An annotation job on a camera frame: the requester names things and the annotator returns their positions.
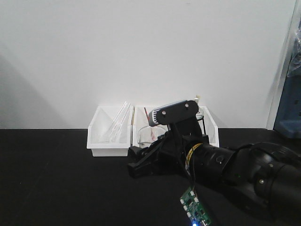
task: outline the green circuit board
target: green circuit board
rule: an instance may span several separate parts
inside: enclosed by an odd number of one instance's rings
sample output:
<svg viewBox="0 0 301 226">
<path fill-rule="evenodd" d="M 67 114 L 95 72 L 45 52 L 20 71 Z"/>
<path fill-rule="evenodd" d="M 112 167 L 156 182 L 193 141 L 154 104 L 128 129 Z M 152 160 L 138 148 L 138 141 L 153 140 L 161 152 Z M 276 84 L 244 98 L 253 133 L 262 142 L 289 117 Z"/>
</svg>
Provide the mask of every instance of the green circuit board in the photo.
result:
<svg viewBox="0 0 301 226">
<path fill-rule="evenodd" d="M 208 214 L 191 188 L 184 192 L 180 202 L 193 225 L 209 226 L 211 224 Z"/>
</svg>

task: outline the plastic bag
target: plastic bag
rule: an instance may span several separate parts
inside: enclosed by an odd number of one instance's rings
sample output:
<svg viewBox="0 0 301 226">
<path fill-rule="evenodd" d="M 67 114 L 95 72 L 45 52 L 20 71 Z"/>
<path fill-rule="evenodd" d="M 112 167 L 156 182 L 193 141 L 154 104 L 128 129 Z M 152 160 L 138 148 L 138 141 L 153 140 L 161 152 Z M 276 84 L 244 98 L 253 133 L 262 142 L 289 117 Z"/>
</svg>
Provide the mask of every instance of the plastic bag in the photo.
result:
<svg viewBox="0 0 301 226">
<path fill-rule="evenodd" d="M 296 39 L 293 45 L 292 59 L 288 67 L 287 76 L 301 75 L 301 28 L 296 30 Z"/>
</svg>

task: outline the plastic bin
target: plastic bin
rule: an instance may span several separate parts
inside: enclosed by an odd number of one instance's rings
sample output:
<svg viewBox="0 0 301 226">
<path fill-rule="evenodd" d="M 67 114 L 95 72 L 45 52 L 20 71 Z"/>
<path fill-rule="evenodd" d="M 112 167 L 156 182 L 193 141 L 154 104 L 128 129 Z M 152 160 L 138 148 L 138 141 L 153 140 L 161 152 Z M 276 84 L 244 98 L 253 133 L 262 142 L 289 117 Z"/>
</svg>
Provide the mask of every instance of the plastic bin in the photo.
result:
<svg viewBox="0 0 301 226">
<path fill-rule="evenodd" d="M 206 106 L 201 106 L 200 108 L 202 108 L 204 111 L 204 122 L 205 122 L 206 134 L 209 137 L 209 144 L 211 144 L 212 146 L 219 147 L 220 141 L 218 136 L 218 127 L 215 121 L 213 120 L 208 108 Z M 199 124 L 204 133 L 203 122 L 199 121 Z"/>
<path fill-rule="evenodd" d="M 146 109 L 149 113 L 156 107 L 157 106 L 146 106 Z M 219 136 L 218 136 L 218 127 L 215 121 L 213 120 L 208 108 L 206 106 L 201 106 L 200 108 L 202 108 L 204 111 L 204 122 L 205 122 L 206 134 L 209 137 L 209 143 L 213 146 L 219 147 L 220 143 L 219 143 Z M 199 124 L 204 133 L 203 122 L 199 121 Z M 133 142 L 132 142 L 133 146 L 139 146 L 138 131 L 142 127 L 147 125 L 148 125 L 148 121 L 144 112 L 144 108 L 141 106 L 136 106 L 134 112 L 134 120 L 133 120 Z"/>
<path fill-rule="evenodd" d="M 87 137 L 87 148 L 92 150 L 94 157 L 127 156 L 128 148 L 132 143 L 132 106 L 121 128 L 119 143 L 99 142 L 99 137 L 109 129 L 119 110 L 120 107 L 115 106 L 98 106 L 88 127 Z"/>
</svg>

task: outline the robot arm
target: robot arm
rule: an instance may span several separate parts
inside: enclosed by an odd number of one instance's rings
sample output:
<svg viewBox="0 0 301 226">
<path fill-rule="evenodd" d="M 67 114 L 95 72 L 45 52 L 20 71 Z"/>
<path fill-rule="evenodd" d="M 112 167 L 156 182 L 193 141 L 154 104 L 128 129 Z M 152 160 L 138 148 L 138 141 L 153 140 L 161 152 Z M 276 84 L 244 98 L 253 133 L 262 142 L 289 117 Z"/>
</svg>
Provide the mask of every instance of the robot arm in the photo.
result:
<svg viewBox="0 0 301 226">
<path fill-rule="evenodd" d="M 301 156 L 271 143 L 238 150 L 206 144 L 197 112 L 194 101 L 180 101 L 150 112 L 149 124 L 167 125 L 169 131 L 149 148 L 129 148 L 130 156 L 138 160 L 128 164 L 129 174 L 135 178 L 165 173 L 193 176 L 255 217 L 300 225 Z M 189 158 L 194 164 L 188 164 L 187 171 L 187 155 L 196 144 Z"/>
</svg>

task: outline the black tabletop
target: black tabletop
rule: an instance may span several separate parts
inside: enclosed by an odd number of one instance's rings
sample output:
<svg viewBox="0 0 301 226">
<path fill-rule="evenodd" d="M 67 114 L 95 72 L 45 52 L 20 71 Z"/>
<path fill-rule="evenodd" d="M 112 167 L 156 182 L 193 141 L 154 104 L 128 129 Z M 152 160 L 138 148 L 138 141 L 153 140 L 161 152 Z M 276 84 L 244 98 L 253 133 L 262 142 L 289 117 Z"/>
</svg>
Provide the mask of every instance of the black tabletop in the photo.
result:
<svg viewBox="0 0 301 226">
<path fill-rule="evenodd" d="M 220 129 L 220 146 L 270 141 L 294 150 L 265 129 Z M 0 130 L 1 226 L 189 226 L 179 202 L 188 181 L 178 175 L 139 179 L 127 157 L 93 157 L 87 130 Z M 255 219 L 221 194 L 198 185 L 223 226 L 284 226 Z"/>
</svg>

